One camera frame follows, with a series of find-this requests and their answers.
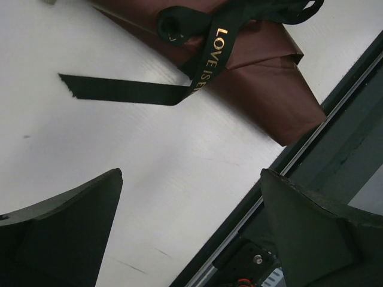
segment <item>brown wrapping paper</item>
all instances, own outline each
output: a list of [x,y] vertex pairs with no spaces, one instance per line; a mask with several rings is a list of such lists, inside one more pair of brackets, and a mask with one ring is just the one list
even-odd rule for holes
[[[212,13],[226,1],[94,0],[92,4],[179,66],[203,46],[203,38],[191,38],[181,47],[163,42],[155,33],[158,12],[180,5]],[[207,88],[279,144],[291,144],[326,119],[297,68],[302,56],[283,25],[250,21],[241,28],[226,69]]]

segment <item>white table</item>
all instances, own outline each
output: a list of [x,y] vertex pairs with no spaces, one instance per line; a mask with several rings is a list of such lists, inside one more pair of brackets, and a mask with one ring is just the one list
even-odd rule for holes
[[[288,27],[320,102],[379,34],[382,12],[382,0],[327,0]],[[282,151],[205,91],[172,108],[72,98],[58,72],[185,81],[82,1],[2,1],[0,55],[0,214],[123,172],[98,287],[169,286]]]

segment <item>black ribbon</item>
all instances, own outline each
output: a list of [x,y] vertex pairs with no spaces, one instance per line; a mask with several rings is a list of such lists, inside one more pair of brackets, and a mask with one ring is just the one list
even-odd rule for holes
[[59,75],[78,99],[173,106],[206,86],[225,69],[239,29],[249,20],[296,25],[312,17],[323,2],[231,0],[212,16],[182,6],[162,10],[157,18],[157,34],[164,42],[181,46],[193,36],[207,35],[203,50],[178,68],[192,80],[190,87]]

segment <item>screw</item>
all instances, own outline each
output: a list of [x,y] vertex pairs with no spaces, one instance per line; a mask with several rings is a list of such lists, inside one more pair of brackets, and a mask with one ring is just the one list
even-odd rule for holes
[[253,261],[254,261],[255,263],[257,263],[257,264],[262,264],[262,262],[263,262],[262,256],[259,255],[259,254],[256,255],[256,256],[254,256]]

